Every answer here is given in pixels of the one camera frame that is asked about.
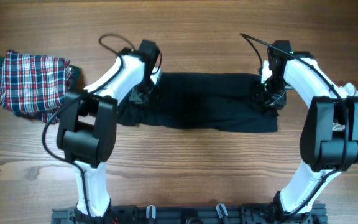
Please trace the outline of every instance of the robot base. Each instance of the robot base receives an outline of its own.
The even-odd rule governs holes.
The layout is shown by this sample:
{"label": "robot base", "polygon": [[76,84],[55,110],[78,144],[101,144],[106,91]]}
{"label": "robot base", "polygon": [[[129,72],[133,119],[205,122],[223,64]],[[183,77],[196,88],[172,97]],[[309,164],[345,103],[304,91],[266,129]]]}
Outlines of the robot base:
{"label": "robot base", "polygon": [[[105,217],[94,218],[95,223],[117,224],[269,224],[269,204],[247,204],[226,207],[226,220],[220,219],[216,207],[157,207],[155,219],[146,219],[146,208],[113,206]],[[325,204],[314,204],[306,214],[295,215],[285,223],[325,224],[328,221]],[[51,224],[88,224],[86,215],[75,207],[54,209]]]}

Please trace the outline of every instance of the black cloth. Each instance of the black cloth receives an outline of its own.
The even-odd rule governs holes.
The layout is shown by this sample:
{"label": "black cloth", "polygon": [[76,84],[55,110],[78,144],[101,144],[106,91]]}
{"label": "black cloth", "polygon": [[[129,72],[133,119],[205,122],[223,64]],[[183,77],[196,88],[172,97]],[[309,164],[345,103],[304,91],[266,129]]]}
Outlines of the black cloth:
{"label": "black cloth", "polygon": [[260,75],[163,73],[158,84],[160,106],[139,108],[129,102],[129,93],[119,105],[118,123],[251,133],[277,131],[277,111],[264,110],[251,100],[254,80],[260,81]]}

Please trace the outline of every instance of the wooden surface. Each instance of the wooden surface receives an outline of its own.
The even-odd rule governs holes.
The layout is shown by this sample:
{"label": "wooden surface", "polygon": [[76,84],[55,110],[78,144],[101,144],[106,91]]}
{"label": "wooden surface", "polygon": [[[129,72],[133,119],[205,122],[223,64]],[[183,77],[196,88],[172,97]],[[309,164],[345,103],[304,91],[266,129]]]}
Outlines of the wooden surface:
{"label": "wooden surface", "polygon": [[[239,36],[244,32],[267,42],[291,40],[293,49],[312,52],[337,84],[358,87],[358,1],[20,2],[0,4],[0,55],[13,49],[69,58],[83,69],[87,84],[114,64],[97,42],[106,32],[136,45],[156,41],[166,72],[255,73],[258,60]],[[266,48],[257,47],[266,58]],[[300,163],[306,112],[292,91],[279,111],[277,133],[119,126],[107,165],[112,203],[270,202]],[[45,153],[43,126],[0,106],[0,223],[49,223],[52,208],[76,203],[73,171]],[[57,128],[48,132],[54,149]],[[318,201],[327,204],[330,223],[358,223],[358,164],[333,180]]]}

